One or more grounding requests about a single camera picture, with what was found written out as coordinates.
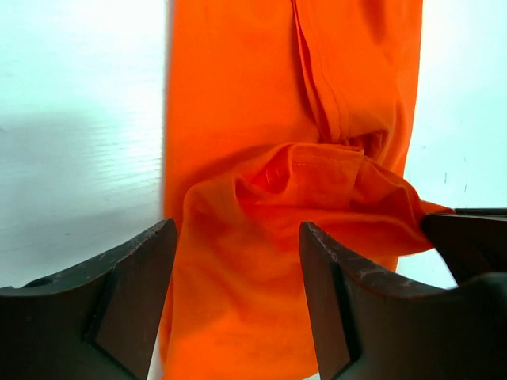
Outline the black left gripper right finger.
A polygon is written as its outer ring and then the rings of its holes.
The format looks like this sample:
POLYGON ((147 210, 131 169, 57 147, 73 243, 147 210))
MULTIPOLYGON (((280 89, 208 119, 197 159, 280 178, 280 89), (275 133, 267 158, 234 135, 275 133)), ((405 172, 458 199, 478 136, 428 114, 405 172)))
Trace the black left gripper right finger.
POLYGON ((505 274, 432 287, 311 222, 300 227, 299 255, 321 378, 505 378, 505 274))

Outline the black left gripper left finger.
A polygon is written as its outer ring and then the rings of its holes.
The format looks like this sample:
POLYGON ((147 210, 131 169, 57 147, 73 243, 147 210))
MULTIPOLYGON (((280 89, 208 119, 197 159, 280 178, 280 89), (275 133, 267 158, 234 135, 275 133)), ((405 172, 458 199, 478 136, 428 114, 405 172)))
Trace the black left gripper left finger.
POLYGON ((1 290, 4 379, 145 379, 177 228, 163 220, 68 269, 1 290))

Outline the orange t-shirt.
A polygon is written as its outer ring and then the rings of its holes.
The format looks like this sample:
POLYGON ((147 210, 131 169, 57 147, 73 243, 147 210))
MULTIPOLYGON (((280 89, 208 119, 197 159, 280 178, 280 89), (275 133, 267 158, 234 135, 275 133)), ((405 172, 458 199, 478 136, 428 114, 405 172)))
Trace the orange t-shirt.
POLYGON ((441 206, 403 177, 420 1, 177 1, 164 215, 178 230, 164 379, 318 370, 299 261, 313 222, 395 270, 441 206))

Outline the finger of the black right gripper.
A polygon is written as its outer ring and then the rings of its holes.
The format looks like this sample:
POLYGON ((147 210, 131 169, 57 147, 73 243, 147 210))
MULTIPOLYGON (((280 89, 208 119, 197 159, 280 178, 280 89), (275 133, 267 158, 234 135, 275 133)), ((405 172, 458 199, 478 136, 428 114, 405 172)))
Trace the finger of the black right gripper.
POLYGON ((486 273, 506 271, 504 208, 459 208, 453 214, 426 215, 421 230, 459 285, 486 273))

